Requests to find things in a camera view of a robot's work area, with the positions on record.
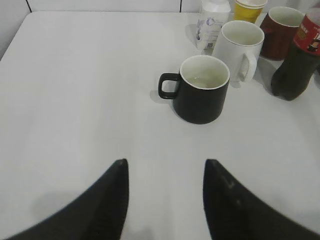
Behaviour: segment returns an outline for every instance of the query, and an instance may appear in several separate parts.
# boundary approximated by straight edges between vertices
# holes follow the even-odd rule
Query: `white table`
[[[201,53],[197,17],[27,16],[0,62],[0,238],[58,211],[120,158],[130,176],[123,240],[209,240],[207,158],[320,233],[320,84],[276,98],[260,82],[279,63],[261,59],[254,80],[229,87],[216,121],[183,121],[158,97],[158,79]]]

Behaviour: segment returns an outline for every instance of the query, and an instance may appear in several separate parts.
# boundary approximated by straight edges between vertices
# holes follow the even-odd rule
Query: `dark bottle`
[[[275,96],[291,101],[302,94],[320,65],[320,5],[304,17],[287,56],[274,73],[271,90]]]
[[[284,62],[272,76],[272,94],[288,101],[297,98],[306,90],[319,65],[319,56],[308,54],[292,43]]]

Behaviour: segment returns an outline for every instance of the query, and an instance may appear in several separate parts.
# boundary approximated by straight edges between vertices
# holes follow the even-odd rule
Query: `plastic bottle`
[[[271,90],[291,101],[302,94],[320,65],[320,4],[311,8],[296,32],[287,56],[274,73]]]
[[[200,18],[196,30],[198,49],[213,49],[222,26],[231,11],[228,0],[202,0]]]

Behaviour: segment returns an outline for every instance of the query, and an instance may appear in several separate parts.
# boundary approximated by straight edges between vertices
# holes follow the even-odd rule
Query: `black mug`
[[[207,124],[217,119],[224,107],[230,71],[227,65],[208,55],[186,59],[179,73],[164,73],[158,85],[163,99],[173,99],[175,112],[193,124]],[[177,82],[174,92],[162,90],[164,81]]]

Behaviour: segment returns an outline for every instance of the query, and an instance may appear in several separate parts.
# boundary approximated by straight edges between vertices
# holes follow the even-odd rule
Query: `cup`
[[[268,0],[235,0],[234,20],[255,23]]]
[[[179,73],[164,73],[158,85],[163,99],[173,99],[175,112],[193,124],[207,124],[222,112],[229,84],[230,72],[221,60],[207,55],[187,58]],[[162,90],[164,81],[177,82],[174,92]]]
[[[212,56],[222,60],[230,70],[230,81],[250,81],[265,39],[260,27],[247,21],[229,21],[223,25]]]
[[[304,16],[302,12],[286,6],[271,8],[260,26],[265,34],[261,55],[283,60]]]

